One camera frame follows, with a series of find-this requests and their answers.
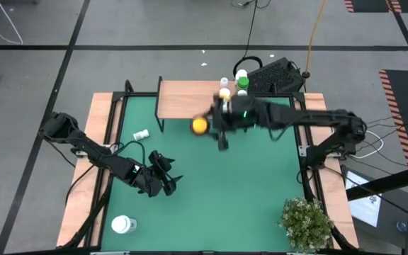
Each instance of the white label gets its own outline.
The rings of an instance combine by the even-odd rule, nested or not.
[[[361,178],[360,176],[350,171],[347,172],[347,177],[348,179],[346,179],[346,190],[368,182],[364,178]],[[382,196],[382,194],[371,195],[366,198],[360,198],[350,201],[349,206],[351,208],[352,216],[368,223],[371,226],[377,227],[377,221],[380,211],[379,196]]]

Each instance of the green mat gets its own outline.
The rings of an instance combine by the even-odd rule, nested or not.
[[[269,100],[289,104],[288,98]],[[155,97],[131,97],[121,142],[148,129],[142,140],[146,157],[157,150],[175,159],[172,176],[184,175],[169,197],[137,194],[123,182],[113,182],[102,251],[288,251],[279,221],[286,198],[303,197],[295,176],[299,171],[293,129],[272,142],[265,129],[228,134],[229,149],[219,152],[210,137],[191,134],[189,120],[165,120],[162,134],[154,117]],[[131,144],[120,154],[142,161]],[[117,234],[111,221],[127,215],[138,221],[131,234]]]

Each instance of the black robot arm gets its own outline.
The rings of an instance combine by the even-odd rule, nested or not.
[[[335,129],[333,135],[318,146],[306,149],[307,165],[315,168],[322,167],[327,155],[341,146],[363,141],[366,132],[366,124],[346,110],[295,110],[289,106],[251,96],[233,96],[230,101],[226,101],[215,95],[214,104],[205,117],[208,120],[212,119],[211,135],[218,140],[220,150],[228,148],[226,132],[246,130],[254,126],[267,128],[270,134],[272,130],[285,130],[290,126],[333,127]],[[271,137],[272,140],[278,139],[272,135]]]
[[[152,164],[149,167],[134,159],[112,153],[109,148],[89,139],[78,128],[77,120],[66,113],[52,113],[39,130],[39,136],[48,142],[71,144],[74,148],[86,152],[92,164],[108,169],[116,178],[138,188],[139,193],[147,193],[149,197],[158,195],[162,188],[165,194],[170,196],[176,190],[176,182],[182,177],[169,178],[167,172],[174,160],[163,157],[157,151],[149,155]]]

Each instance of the small white bottle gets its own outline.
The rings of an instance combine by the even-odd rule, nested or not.
[[[135,138],[135,141],[143,140],[146,137],[149,137],[149,131],[147,130],[143,130],[133,134],[133,138]]]
[[[227,88],[228,79],[226,77],[221,78],[220,80],[220,89]]]
[[[248,96],[248,92],[245,91],[245,90],[239,90],[239,91],[237,92],[237,95],[238,95],[238,96]]]
[[[125,215],[117,216],[111,222],[111,228],[118,234],[129,234],[138,227],[138,222]]]
[[[248,77],[247,71],[243,69],[240,69],[239,71],[237,71],[237,73],[235,74],[235,80],[234,80],[235,86],[237,86],[237,82],[239,81],[240,77]]]

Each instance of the potted plant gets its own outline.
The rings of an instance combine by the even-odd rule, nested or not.
[[[292,249],[302,253],[316,253],[332,245],[333,222],[322,211],[318,200],[304,198],[286,200],[280,227],[286,230]]]

